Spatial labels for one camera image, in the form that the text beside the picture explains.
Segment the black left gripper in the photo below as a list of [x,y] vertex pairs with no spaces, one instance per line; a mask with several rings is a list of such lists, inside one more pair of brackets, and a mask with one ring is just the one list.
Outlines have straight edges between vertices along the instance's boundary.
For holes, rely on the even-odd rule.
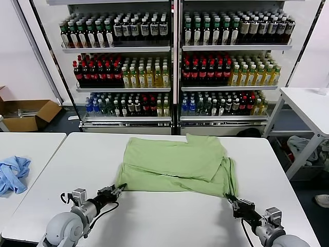
[[116,202],[125,187],[126,184],[121,184],[118,186],[113,184],[112,186],[103,187],[98,190],[96,197],[88,199],[88,201],[93,203],[96,208],[103,208],[107,204]]

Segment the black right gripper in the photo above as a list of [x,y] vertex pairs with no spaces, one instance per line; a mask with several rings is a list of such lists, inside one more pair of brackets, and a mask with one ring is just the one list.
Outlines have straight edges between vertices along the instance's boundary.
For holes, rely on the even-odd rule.
[[255,211],[255,204],[245,199],[238,199],[234,195],[227,194],[226,198],[233,210],[234,218],[241,218],[248,224],[258,224],[260,215]]

